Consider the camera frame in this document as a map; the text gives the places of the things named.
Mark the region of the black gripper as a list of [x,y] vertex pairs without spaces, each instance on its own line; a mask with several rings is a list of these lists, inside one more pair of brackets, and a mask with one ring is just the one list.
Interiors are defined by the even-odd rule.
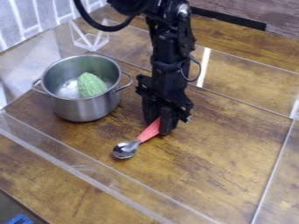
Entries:
[[167,136],[176,128],[179,120],[188,122],[192,100],[184,92],[188,84],[191,62],[183,60],[172,64],[158,61],[152,64],[152,75],[136,76],[135,91],[142,96],[144,121],[151,124],[159,117],[159,133]]

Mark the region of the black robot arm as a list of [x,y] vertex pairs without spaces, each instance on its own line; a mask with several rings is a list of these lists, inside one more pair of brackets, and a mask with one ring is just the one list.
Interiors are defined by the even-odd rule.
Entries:
[[135,91],[142,95],[144,120],[160,121],[159,133],[166,136],[178,122],[191,116],[192,100],[186,95],[190,82],[191,52],[196,38],[191,28],[187,0],[107,0],[115,10],[134,17],[146,16],[154,47],[152,74],[138,75]]

